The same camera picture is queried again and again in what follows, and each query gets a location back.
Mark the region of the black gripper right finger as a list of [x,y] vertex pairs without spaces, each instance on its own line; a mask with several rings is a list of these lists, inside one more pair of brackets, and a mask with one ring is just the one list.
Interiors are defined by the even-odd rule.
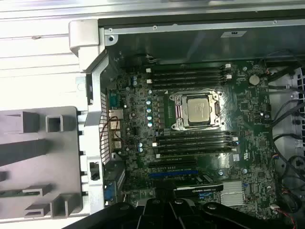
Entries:
[[174,189],[169,203],[172,213],[183,229],[295,229],[296,221],[276,204],[269,209],[290,219],[259,219],[237,210],[245,206],[242,183],[220,183],[182,186]]

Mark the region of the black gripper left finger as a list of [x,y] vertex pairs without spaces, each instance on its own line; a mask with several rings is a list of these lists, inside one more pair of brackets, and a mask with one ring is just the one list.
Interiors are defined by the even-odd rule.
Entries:
[[155,197],[141,199],[136,207],[119,202],[93,213],[66,229],[161,229],[168,189],[157,183]]

